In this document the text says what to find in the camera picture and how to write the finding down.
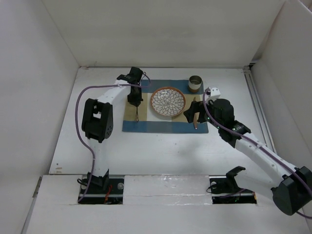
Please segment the silver fork with pink neck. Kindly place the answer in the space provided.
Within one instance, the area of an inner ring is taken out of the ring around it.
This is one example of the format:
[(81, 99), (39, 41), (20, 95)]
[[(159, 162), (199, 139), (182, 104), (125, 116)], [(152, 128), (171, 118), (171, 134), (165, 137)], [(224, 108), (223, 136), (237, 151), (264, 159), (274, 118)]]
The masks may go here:
[(139, 122), (138, 106), (136, 106), (135, 122)]

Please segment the metal cup with brown base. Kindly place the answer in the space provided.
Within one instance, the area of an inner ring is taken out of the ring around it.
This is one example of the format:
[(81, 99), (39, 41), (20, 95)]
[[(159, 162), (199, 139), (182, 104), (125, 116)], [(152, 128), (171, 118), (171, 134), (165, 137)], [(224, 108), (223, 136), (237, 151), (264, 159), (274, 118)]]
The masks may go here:
[(202, 78), (200, 76), (191, 76), (188, 82), (188, 90), (192, 93), (197, 93), (202, 85)]

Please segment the blue beige white cloth napkin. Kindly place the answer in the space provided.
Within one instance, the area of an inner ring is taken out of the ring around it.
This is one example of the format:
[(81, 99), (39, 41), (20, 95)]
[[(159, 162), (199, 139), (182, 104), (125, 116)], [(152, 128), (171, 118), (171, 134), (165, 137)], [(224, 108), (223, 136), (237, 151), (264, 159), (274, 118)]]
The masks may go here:
[(184, 110), (190, 107), (194, 98), (196, 101), (202, 100), (203, 86), (200, 87), (197, 93), (192, 93), (188, 90), (188, 82), (188, 80), (152, 80), (150, 87), (142, 89), (143, 102), (138, 107), (139, 122), (135, 122), (135, 106), (127, 102), (122, 130), (133, 133), (207, 134), (209, 130), (206, 123), (199, 123), (196, 130), (193, 124), (187, 122), (183, 112), (175, 117), (164, 117), (157, 114), (151, 107), (150, 98), (152, 93), (163, 87), (174, 87), (184, 94), (186, 99)]

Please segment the orange floral patterned plate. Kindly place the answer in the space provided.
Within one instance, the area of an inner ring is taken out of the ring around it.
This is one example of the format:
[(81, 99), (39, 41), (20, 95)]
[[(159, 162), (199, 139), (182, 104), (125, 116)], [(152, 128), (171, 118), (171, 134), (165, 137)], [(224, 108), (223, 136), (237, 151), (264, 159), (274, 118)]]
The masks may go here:
[(175, 117), (185, 108), (184, 94), (174, 87), (163, 87), (155, 90), (150, 98), (152, 109), (164, 117)]

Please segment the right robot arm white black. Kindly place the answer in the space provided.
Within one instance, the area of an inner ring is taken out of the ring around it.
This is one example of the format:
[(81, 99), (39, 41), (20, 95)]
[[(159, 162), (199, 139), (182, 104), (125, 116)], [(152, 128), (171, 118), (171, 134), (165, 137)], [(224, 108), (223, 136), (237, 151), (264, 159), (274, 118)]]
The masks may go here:
[(269, 196), (286, 215), (298, 214), (312, 200), (312, 172), (286, 162), (261, 143), (243, 123), (234, 117), (234, 108), (226, 99), (192, 101), (184, 116), (189, 123), (198, 113), (198, 122), (209, 122), (219, 136), (233, 148), (249, 157), (273, 181)]

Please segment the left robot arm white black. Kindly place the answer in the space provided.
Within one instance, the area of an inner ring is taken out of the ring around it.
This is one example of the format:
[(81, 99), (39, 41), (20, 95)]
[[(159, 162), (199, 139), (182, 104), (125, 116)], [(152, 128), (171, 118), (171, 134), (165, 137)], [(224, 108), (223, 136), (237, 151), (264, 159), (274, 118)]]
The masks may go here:
[(102, 143), (108, 139), (113, 131), (113, 106), (123, 98), (136, 108), (143, 102), (141, 80), (146, 73), (137, 67), (132, 67), (126, 75), (119, 75), (113, 85), (89, 86), (81, 91), (75, 106), (75, 126), (76, 132), (81, 143), (90, 150), (92, 154), (91, 171), (87, 174), (87, 183), (84, 184), (86, 191), (89, 188), (94, 189), (97, 193), (104, 193), (109, 186), (109, 172), (104, 175), (95, 175), (96, 155), (95, 149), (85, 143), (78, 129), (78, 106), (81, 96), (84, 92), (93, 88), (108, 88), (106, 93), (100, 99), (87, 99), (84, 105), (81, 129), (87, 139), (94, 139)]

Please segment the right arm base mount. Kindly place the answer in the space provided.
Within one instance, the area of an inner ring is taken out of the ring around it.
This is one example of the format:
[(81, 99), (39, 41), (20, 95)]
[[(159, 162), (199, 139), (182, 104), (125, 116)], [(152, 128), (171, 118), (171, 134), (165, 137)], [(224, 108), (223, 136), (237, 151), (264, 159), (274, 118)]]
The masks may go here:
[(210, 185), (206, 192), (212, 195), (212, 204), (257, 204), (255, 193), (239, 188), (235, 177), (244, 167), (237, 166), (225, 175), (209, 176)]

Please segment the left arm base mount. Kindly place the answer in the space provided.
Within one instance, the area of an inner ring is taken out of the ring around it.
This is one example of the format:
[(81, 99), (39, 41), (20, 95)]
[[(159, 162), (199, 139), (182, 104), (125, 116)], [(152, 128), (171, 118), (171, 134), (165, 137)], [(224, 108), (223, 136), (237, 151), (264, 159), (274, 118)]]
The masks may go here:
[(124, 177), (114, 176), (109, 179), (105, 190), (90, 185), (86, 195), (83, 197), (87, 185), (87, 178), (77, 179), (80, 185), (78, 204), (83, 205), (122, 205), (124, 192)]

